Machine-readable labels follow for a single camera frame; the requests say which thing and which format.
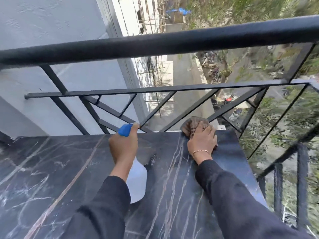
dark sleeve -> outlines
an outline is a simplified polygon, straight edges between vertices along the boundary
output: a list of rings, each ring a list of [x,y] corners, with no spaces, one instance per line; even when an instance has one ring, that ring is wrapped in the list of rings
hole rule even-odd
[[[94,199],[76,211],[61,239],[122,239],[130,201],[126,183],[107,177]]]
[[[300,239],[311,238],[283,223],[260,204],[246,186],[213,160],[205,160],[195,174],[207,193],[225,239]]]

spray bottle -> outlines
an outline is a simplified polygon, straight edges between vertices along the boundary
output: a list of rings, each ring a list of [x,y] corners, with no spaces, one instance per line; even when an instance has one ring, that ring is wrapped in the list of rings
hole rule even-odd
[[[118,134],[124,137],[128,137],[133,124],[126,124],[121,126]],[[147,171],[146,168],[140,164],[140,162],[134,158],[132,168],[127,177],[126,184],[129,188],[131,195],[131,204],[138,202],[145,195],[146,189]]]

person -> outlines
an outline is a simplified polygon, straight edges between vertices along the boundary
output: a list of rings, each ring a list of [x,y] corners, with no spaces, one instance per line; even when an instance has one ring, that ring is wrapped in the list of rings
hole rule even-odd
[[[114,134],[109,139],[115,167],[91,202],[82,205],[71,218],[62,239],[122,239],[124,217],[130,206],[126,180],[138,149],[134,124],[128,137]],[[200,123],[188,151],[198,165],[195,178],[208,195],[225,239],[295,239],[310,235],[290,228],[257,202],[245,185],[224,171],[211,156],[217,144],[215,129],[203,130]]]

marble surface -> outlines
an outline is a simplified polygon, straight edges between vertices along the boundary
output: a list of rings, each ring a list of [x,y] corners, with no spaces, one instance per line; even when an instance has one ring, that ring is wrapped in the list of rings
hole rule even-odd
[[[233,131],[217,131],[213,157],[266,206]],[[125,238],[222,238],[197,184],[180,132],[139,134],[137,158],[148,171],[145,197],[130,206]],[[114,167],[108,135],[28,137],[0,155],[0,238],[59,238]]]

black metal railing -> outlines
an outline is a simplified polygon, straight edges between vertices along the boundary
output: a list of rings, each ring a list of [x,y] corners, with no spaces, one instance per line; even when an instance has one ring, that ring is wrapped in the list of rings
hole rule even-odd
[[[281,20],[271,20],[265,22],[247,23],[232,25],[228,27],[209,28],[201,30],[182,31],[176,33],[151,34],[142,36],[131,36],[125,38],[81,41],[65,44],[53,44],[31,48],[21,48],[14,50],[0,51],[0,67],[15,68],[25,66],[40,66],[60,92],[29,93],[26,99],[49,97],[71,120],[71,122],[82,132],[88,134],[82,124],[76,119],[72,112],[60,99],[61,97],[77,96],[92,115],[99,127],[105,134],[109,134],[108,129],[115,132],[118,127],[102,120],[95,112],[93,105],[123,120],[126,123],[133,123],[134,120],[124,115],[126,109],[132,103],[137,94],[151,92],[169,92],[168,95],[150,112],[145,119],[140,122],[141,130],[153,132],[146,127],[147,122],[174,96],[178,91],[188,90],[210,90],[206,95],[187,108],[183,113],[167,124],[160,132],[166,132],[177,122],[189,115],[206,100],[224,88],[247,88],[251,89],[234,101],[224,105],[207,117],[211,122],[217,118],[225,118],[225,113],[237,107],[243,102],[248,102],[249,108],[245,119],[240,127],[226,119],[227,122],[238,132],[239,138],[247,128],[255,111],[258,109],[265,93],[271,86],[303,85],[299,94],[289,104],[287,109],[279,117],[277,122],[261,140],[249,158],[256,152],[265,141],[275,126],[281,121],[297,99],[302,95],[307,87],[318,92],[319,86],[316,81],[294,79],[297,72],[313,50],[315,42],[319,41],[319,15],[298,17]],[[58,76],[54,73],[50,65],[74,63],[94,60],[107,60],[118,58],[131,58],[139,56],[154,56],[165,54],[189,53],[205,50],[220,50],[229,48],[241,48],[248,46],[262,46],[287,43],[302,43],[302,49],[296,57],[290,69],[280,80],[252,81],[239,83],[220,84],[200,84],[185,86],[163,86],[149,88],[129,88],[129,89],[109,89],[91,91],[68,91]],[[130,94],[130,100],[121,112],[100,101],[104,95]],[[304,143],[310,141],[319,133],[319,124],[312,128],[307,134],[301,137],[295,144],[290,146],[283,155],[276,159],[268,168],[257,175],[257,181],[265,196],[265,176],[275,171],[274,188],[274,210],[282,217],[282,197],[283,197],[283,166],[282,163],[294,153],[298,154],[298,182],[297,182],[297,225],[299,230],[304,230],[307,225],[307,174],[308,155]]]

